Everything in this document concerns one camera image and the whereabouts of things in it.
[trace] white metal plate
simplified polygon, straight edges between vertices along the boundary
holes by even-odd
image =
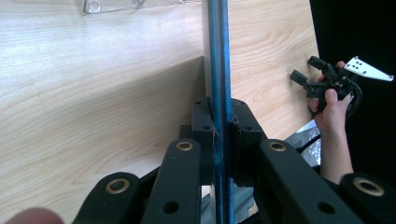
[[[392,81],[393,76],[379,71],[370,64],[365,63],[358,57],[352,58],[344,67],[349,72],[353,72],[361,77],[370,77],[384,81]]]

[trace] blue metal rod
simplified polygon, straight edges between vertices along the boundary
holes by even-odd
[[[217,139],[214,155],[216,223],[233,223],[230,123],[233,118],[227,0],[207,0],[211,63],[211,110]]]

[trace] black mechanical part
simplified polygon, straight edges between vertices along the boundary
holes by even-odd
[[[141,223],[191,223],[201,220],[201,146],[183,138],[169,145]]]
[[[258,168],[254,152],[267,136],[245,102],[232,99],[232,103],[233,177],[239,187],[253,187]]]
[[[362,223],[288,143],[262,141],[257,161],[254,198],[264,223]]]
[[[191,138],[201,145],[201,184],[211,185],[213,178],[213,148],[215,133],[208,98],[200,98],[191,108]]]
[[[143,204],[139,178],[115,173],[100,180],[81,206],[74,224],[139,223]]]
[[[396,189],[374,176],[345,175],[339,194],[366,223],[396,223]]]
[[[356,83],[358,76],[344,68],[332,66],[315,56],[312,56],[308,60],[308,64],[321,70],[322,74],[325,76],[324,82],[308,81],[308,77],[297,70],[291,73],[290,79],[303,86],[306,90],[306,97],[319,98],[318,113],[323,111],[324,107],[326,107],[325,92],[328,89],[334,89],[337,92],[339,101],[344,100],[353,92],[356,97],[356,99],[353,100],[354,102],[351,103],[354,112],[361,102],[361,89]]]
[[[289,144],[267,139],[247,104],[232,103],[233,177],[240,187],[254,187],[259,208],[243,223],[395,223],[395,189],[363,174],[346,175],[338,189],[331,188]],[[209,163],[201,159],[200,142],[205,153],[213,153],[213,129],[207,98],[192,109],[192,125],[181,126],[180,139],[169,145],[160,168],[140,179],[106,176],[74,223],[200,223],[205,180],[200,173],[213,164],[213,157],[207,156]]]

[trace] wooden panel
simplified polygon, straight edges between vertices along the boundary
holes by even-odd
[[[190,122],[205,94],[201,4],[0,10],[0,222],[44,206],[70,223],[102,177],[156,168]]]
[[[318,56],[309,1],[229,1],[232,97],[245,101],[269,138],[285,139],[310,119],[293,69],[316,79]]]
[[[292,69],[317,46],[308,1],[230,1],[233,97],[268,136],[309,120]],[[81,2],[0,3],[0,222],[44,206],[70,223],[92,187],[158,166],[204,94],[200,3],[82,16]]]

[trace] finger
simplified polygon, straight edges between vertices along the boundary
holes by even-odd
[[[333,89],[326,90],[325,99],[328,105],[336,105],[338,103],[337,92]]]
[[[346,65],[346,63],[344,63],[343,61],[340,61],[337,63],[337,67],[342,68]]]
[[[321,75],[320,77],[318,77],[318,82],[324,82],[324,79],[326,77],[324,75]]]
[[[18,213],[6,224],[63,224],[62,219],[45,208],[30,208]]]
[[[319,107],[319,99],[318,98],[309,99],[308,107],[312,112],[316,113]]]
[[[344,98],[344,100],[341,102],[341,105],[347,109],[347,107],[349,106],[350,102],[352,101],[352,97],[349,94],[348,96],[346,96],[346,98]]]

